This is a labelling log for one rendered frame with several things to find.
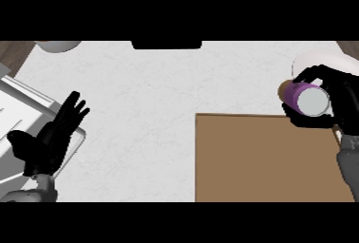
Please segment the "purple can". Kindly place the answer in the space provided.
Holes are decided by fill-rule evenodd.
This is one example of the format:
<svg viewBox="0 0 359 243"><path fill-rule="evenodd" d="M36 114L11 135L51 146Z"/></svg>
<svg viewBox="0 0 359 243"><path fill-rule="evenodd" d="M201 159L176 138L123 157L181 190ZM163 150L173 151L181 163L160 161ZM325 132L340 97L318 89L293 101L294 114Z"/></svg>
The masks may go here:
<svg viewBox="0 0 359 243"><path fill-rule="evenodd" d="M330 96L318 85L287 80L278 88L278 95L281 101L299 114L309 117L319 117L325 114Z"/></svg>

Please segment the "black appliance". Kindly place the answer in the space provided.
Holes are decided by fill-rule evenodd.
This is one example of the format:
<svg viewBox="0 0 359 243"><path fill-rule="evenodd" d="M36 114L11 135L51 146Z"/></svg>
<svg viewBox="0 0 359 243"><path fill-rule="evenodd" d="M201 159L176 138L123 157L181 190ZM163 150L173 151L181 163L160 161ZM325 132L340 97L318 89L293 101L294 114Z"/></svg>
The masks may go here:
<svg viewBox="0 0 359 243"><path fill-rule="evenodd" d="M203 46L201 41L133 41L135 49L200 49Z"/></svg>

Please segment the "grey round bowl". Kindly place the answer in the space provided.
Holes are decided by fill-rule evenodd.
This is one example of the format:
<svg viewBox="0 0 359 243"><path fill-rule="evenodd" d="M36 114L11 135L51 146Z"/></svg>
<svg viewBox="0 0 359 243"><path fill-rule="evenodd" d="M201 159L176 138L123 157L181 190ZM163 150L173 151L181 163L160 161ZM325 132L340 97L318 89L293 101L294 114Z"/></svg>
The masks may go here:
<svg viewBox="0 0 359 243"><path fill-rule="evenodd" d="M39 47L49 53L61 53L74 49L80 41L37 41Z"/></svg>

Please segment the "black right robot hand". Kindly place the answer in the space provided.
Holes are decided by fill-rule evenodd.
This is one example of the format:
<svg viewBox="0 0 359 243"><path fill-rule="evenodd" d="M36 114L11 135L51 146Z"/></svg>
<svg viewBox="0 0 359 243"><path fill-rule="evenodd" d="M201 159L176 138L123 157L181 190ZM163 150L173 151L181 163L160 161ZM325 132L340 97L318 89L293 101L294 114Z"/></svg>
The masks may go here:
<svg viewBox="0 0 359 243"><path fill-rule="evenodd" d="M315 79L322 80L319 87L330 95L334 115L309 117L283 103L291 123L305 128L333 128L339 125L346 135L359 136L359 76L325 65L314 65L302 71L293 83L309 84Z"/></svg>

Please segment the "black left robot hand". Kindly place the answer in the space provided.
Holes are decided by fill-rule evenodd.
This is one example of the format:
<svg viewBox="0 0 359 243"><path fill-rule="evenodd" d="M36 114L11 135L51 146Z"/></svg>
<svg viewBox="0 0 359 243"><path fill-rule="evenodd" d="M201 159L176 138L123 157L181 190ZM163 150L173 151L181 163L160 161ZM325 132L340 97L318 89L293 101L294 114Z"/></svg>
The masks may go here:
<svg viewBox="0 0 359 243"><path fill-rule="evenodd" d="M90 112L86 101L79 101L80 93L73 91L55 117L42 128L37 136L20 130L8 134L14 156L25 162L25 177L39 174L54 175L65 160L71 135Z"/></svg>

